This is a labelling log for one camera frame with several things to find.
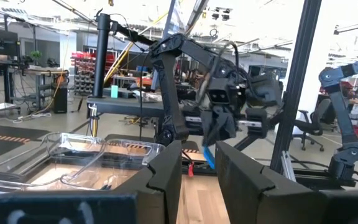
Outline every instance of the concrete floor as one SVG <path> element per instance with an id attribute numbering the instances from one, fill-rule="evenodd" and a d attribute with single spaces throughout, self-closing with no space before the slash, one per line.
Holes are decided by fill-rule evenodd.
<path id="1" fill-rule="evenodd" d="M 31 92 L 31 86 L 34 86 L 34 81 L 31 77 L 25 77 L 23 82 L 23 87 L 26 92 Z M 21 82 L 19 77 L 16 77 L 16 87 L 17 91 L 23 92 Z M 3 90 L 3 82 L 2 77 L 0 77 L 0 90 Z M 3 102 L 3 91 L 0 91 L 0 103 Z M 73 96 L 69 97 L 69 100 L 73 100 L 68 105 L 68 110 L 76 110 L 78 106 L 79 99 Z M 11 120 L 17 117 L 15 113 L 0 113 L 0 125 L 1 126 L 13 126 L 18 128 L 34 128 L 34 129 L 46 129 L 51 132 L 72 132 L 75 131 L 76 134 L 85 134 L 87 125 L 86 122 L 86 110 L 85 104 L 83 104 L 82 109 L 79 113 L 67 113 L 67 114 L 52 114 L 52 117 L 46 118 L 37 118 L 30 121 L 24 121 L 19 124 L 14 124 Z M 27 106 L 25 104 L 22 105 L 22 111 L 25 112 L 27 110 Z M 123 123 L 120 123 L 124 116 L 118 114 L 103 114 L 101 116 L 99 122 L 98 136 L 104 138 L 108 134 L 126 134 L 131 136 L 139 135 L 139 127 L 135 125 L 126 126 Z M 143 136 L 152 137 L 154 135 L 153 127 L 149 126 L 143 129 Z M 241 138 L 243 138 L 245 134 L 238 133 L 235 139 L 227 140 L 227 142 L 231 145 L 234 145 Z M 334 154 L 334 150 L 341 146 L 341 137 L 338 133 L 332 133 L 327 131 L 323 136 L 314 137 L 317 141 L 324 145 L 325 151 L 319 152 L 319 147 L 315 145 L 310 145 L 308 142 L 306 145 L 306 151 L 302 151 L 301 142 L 299 139 L 295 139 L 292 141 L 290 146 L 290 154 L 300 161 L 314 161 L 320 162 L 328 165 L 331 159 L 331 156 Z M 190 136 L 189 140 L 201 143 L 200 136 Z M 266 139 L 259 139 L 252 145 L 250 145 L 247 149 L 243 151 L 243 153 L 254 157 L 254 158 L 262 158 L 262 159 L 270 159 L 272 156 L 273 150 L 273 142 L 275 141 L 274 132 L 269 132 Z M 310 168 L 319 169 L 316 166 L 310 166 Z"/>

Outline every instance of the table leg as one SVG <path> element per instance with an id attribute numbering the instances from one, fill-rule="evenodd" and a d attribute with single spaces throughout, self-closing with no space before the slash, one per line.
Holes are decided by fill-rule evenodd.
<path id="1" fill-rule="evenodd" d="M 41 79 L 41 85 L 45 85 L 45 75 L 42 75 L 42 79 Z M 43 96 L 42 97 L 42 104 L 45 105 L 45 90 L 42 90 L 43 91 Z"/>
<path id="2" fill-rule="evenodd" d="M 8 67 L 6 67 L 3 71 L 4 75 L 4 97 L 5 103 L 13 103 L 11 97 L 13 96 L 13 77 L 12 72 L 9 72 Z"/>
<path id="3" fill-rule="evenodd" d="M 40 99 L 40 82 L 41 82 L 41 76 L 36 75 L 35 76 L 35 102 L 37 104 L 37 110 L 41 110 L 41 99 Z"/>
<path id="4" fill-rule="evenodd" d="M 162 123 L 164 122 L 164 116 L 158 118 L 157 135 L 162 131 Z"/>

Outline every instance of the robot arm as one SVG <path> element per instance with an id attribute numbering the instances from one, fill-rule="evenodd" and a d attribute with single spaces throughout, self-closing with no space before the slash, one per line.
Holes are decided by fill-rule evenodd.
<path id="1" fill-rule="evenodd" d="M 240 110 L 247 99 L 256 99 L 269 105 L 277 104 L 281 100 L 280 89 L 275 79 L 267 75 L 250 78 L 243 69 L 238 68 L 230 60 L 221 58 L 217 53 L 183 34 L 175 34 L 156 42 L 119 25 L 107 14 L 98 13 L 97 18 L 100 37 L 98 38 L 98 52 L 106 51 L 106 39 L 110 31 L 120 32 L 133 42 L 138 41 L 150 46 L 149 54 L 153 68 L 158 71 L 165 114 L 162 131 L 157 136 L 157 141 L 163 145 L 167 146 L 173 140 L 185 141 L 189 135 L 185 119 L 179 109 L 173 75 L 176 57 L 182 53 L 203 64 L 209 71 L 207 85 L 203 85 L 204 89 L 199 90 L 200 101 L 206 97 L 209 100 L 209 105 L 201 112 L 203 145 L 209 146 L 216 141 L 236 136 L 237 121 L 242 118 Z M 95 73 L 103 77 L 105 56 L 100 55 L 100 58 L 101 60 L 98 60 L 98 65 L 100 65 L 95 68 Z M 96 93 L 94 95 L 102 95 L 101 87 L 94 90 L 94 93 Z"/>
<path id="2" fill-rule="evenodd" d="M 338 179 L 351 180 L 354 173 L 354 163 L 358 161 L 358 137 L 354 132 L 344 98 L 341 93 L 341 79 L 358 74 L 358 62 L 323 71 L 319 80 L 328 92 L 337 115 L 337 121 L 342 134 L 342 147 L 331 158 L 329 173 Z"/>

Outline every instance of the clear plastic container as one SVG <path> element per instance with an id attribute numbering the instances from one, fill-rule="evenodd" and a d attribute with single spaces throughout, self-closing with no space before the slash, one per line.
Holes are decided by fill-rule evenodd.
<path id="1" fill-rule="evenodd" d="M 49 134 L 47 158 L 23 174 L 25 180 L 0 179 L 0 194 L 15 190 L 115 189 L 146 166 L 163 145 L 76 134 Z"/>
<path id="2" fill-rule="evenodd" d="M 0 192 L 12 190 L 70 189 L 65 182 L 78 188 L 89 186 L 89 182 L 98 178 L 98 158 L 103 155 L 105 141 L 68 133 L 51 133 L 44 137 L 40 147 L 45 150 L 47 164 L 42 166 L 34 177 L 0 172 Z"/>

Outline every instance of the black pole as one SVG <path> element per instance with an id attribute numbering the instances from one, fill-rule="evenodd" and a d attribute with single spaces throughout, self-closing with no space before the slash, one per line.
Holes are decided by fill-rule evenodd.
<path id="1" fill-rule="evenodd" d="M 285 116 L 282 116 L 280 122 L 285 125 L 280 125 L 278 127 L 272 161 L 270 163 L 270 168 L 279 173 L 281 173 L 283 169 L 280 159 L 282 151 L 287 151 L 291 143 L 293 123 L 296 119 L 296 112 L 298 110 L 303 81 L 308 66 L 311 44 L 313 42 L 314 31 L 316 30 L 321 1 L 322 0 L 305 0 L 305 3 L 303 4 L 286 89 L 287 97 L 283 108 L 283 114 L 285 114 Z"/>
<path id="2" fill-rule="evenodd" d="M 103 97 L 103 81 L 106 72 L 106 54 L 110 32 L 110 16 L 101 13 L 98 17 L 98 46 L 94 68 L 93 97 Z"/>
<path id="3" fill-rule="evenodd" d="M 5 26 L 5 31 L 7 31 L 7 15 L 4 15 L 4 26 Z"/>
<path id="4" fill-rule="evenodd" d="M 32 26 L 32 38 L 33 38 L 33 41 L 34 41 L 34 50 L 37 50 L 37 34 L 35 33 L 36 32 L 36 26 Z"/>

